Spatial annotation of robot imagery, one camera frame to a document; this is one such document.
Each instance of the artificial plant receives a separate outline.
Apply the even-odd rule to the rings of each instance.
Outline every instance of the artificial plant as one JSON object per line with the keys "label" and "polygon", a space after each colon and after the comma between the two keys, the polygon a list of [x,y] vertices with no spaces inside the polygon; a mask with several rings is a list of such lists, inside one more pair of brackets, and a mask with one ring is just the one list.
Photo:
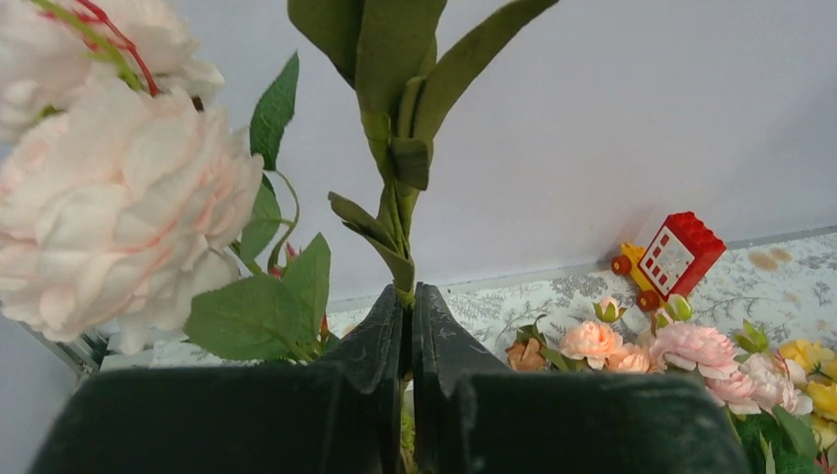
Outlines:
{"label": "artificial plant", "polygon": [[556,3],[515,0],[436,60],[435,32],[446,0],[288,0],[293,25],[357,94],[360,121],[383,179],[376,216],[329,193],[332,210],[383,258],[405,308],[415,300],[410,230],[419,193],[427,190],[433,137],[503,47]]}

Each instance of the green stem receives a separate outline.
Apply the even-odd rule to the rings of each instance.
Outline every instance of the green stem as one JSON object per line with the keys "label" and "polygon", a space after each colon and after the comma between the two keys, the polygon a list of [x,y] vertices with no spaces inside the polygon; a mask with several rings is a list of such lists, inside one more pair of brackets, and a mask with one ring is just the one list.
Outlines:
{"label": "green stem", "polygon": [[106,52],[108,56],[111,57],[111,60],[116,65],[116,68],[119,70],[119,76],[122,78],[122,80],[125,81],[128,87],[130,87],[134,91],[142,90],[142,84],[140,84],[139,79],[137,79],[136,77],[136,74],[134,74],[127,61],[125,61],[125,58],[124,56],[122,56],[122,53],[120,53],[119,50],[116,49],[116,46],[111,44],[111,42],[108,41],[107,38],[99,35],[89,25],[82,22],[78,17],[68,12],[67,10],[64,10],[64,8],[55,5],[49,0],[31,1],[32,3],[41,7],[46,13],[51,13],[55,16],[56,19],[61,20],[70,27],[76,29],[76,31],[81,33],[91,43],[100,47],[102,51]]}
{"label": "green stem", "polygon": [[273,269],[273,268],[276,267],[276,265],[278,265],[278,263],[279,263],[279,252],[281,252],[282,246],[284,246],[285,242],[287,242],[287,239],[288,239],[288,237],[290,237],[290,234],[291,234],[291,232],[293,232],[293,229],[296,228],[296,224],[299,223],[299,196],[296,194],[296,190],[293,189],[293,185],[290,184],[290,180],[288,180],[287,177],[284,174],[282,174],[279,171],[275,171],[275,173],[277,175],[279,175],[279,178],[281,178],[282,181],[285,182],[285,185],[287,186],[288,190],[290,191],[290,195],[293,197],[293,202],[294,202],[294,205],[296,206],[296,210],[294,211],[294,214],[293,214],[293,221],[291,221],[287,224],[287,226],[288,226],[287,230],[285,231],[284,234],[282,234],[282,237],[279,239],[279,241],[276,242],[276,246],[273,247],[273,251],[270,252],[270,258],[267,259],[267,269],[268,270]]}
{"label": "green stem", "polygon": [[738,434],[738,430],[735,428],[735,422],[732,420],[732,411],[729,408],[725,408],[723,412],[726,414],[726,420],[729,422],[729,426],[735,434],[735,439],[738,439],[738,442],[741,442],[741,435]]}

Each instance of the red stamen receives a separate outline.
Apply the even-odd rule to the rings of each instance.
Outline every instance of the red stamen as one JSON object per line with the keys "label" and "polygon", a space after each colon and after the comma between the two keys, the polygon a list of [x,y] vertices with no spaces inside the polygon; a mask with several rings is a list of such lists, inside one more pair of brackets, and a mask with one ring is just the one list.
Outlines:
{"label": "red stamen", "polygon": [[108,14],[105,13],[105,10],[102,10],[98,5],[93,3],[91,0],[76,0],[82,6],[90,10],[90,12],[96,17],[96,19],[101,22],[103,25],[107,26],[111,32],[116,35],[116,37],[124,43],[121,47],[122,49],[126,49],[133,59],[136,61],[136,64],[139,66],[139,70],[142,71],[142,76],[145,78],[145,82],[148,83],[148,93],[151,94],[151,97],[160,94],[160,89],[157,87],[157,84],[154,82],[154,76],[151,74],[151,70],[148,69],[148,66],[142,60],[142,57],[139,55],[139,51],[136,49],[136,44],[133,43],[128,37],[126,37],[119,28],[114,25],[111,21],[111,18],[108,17]]}

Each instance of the yellow flower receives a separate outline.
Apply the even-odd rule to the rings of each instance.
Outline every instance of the yellow flower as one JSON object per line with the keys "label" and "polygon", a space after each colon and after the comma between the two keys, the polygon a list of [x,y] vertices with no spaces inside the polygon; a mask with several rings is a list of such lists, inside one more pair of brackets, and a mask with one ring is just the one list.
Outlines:
{"label": "yellow flower", "polygon": [[834,360],[833,351],[822,347],[818,341],[812,344],[804,339],[784,344],[779,348],[779,354],[798,363],[805,372],[811,372],[818,363]]}
{"label": "yellow flower", "polygon": [[813,411],[822,418],[837,422],[837,385],[808,383],[805,392],[813,400]]}
{"label": "yellow flower", "polygon": [[816,415],[811,416],[811,430],[820,451],[826,451],[837,441],[837,425]]}
{"label": "yellow flower", "polygon": [[837,382],[837,359],[824,363],[821,370],[828,378]]}

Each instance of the peach rose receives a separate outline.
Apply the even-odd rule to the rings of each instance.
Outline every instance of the peach rose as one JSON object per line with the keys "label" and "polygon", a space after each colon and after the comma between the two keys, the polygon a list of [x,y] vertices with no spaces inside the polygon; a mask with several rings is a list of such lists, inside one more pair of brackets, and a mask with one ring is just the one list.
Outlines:
{"label": "peach rose", "polygon": [[622,347],[622,336],[609,325],[584,321],[567,331],[561,339],[561,354],[574,360],[587,359],[591,368],[601,370],[607,357]]}
{"label": "peach rose", "polygon": [[648,349],[627,343],[607,357],[607,368],[615,372],[645,373],[651,369]]}
{"label": "peach rose", "polygon": [[505,350],[508,354],[508,364],[515,370],[540,370],[547,365],[547,360],[541,355],[541,343],[530,338],[526,344],[515,341]]}

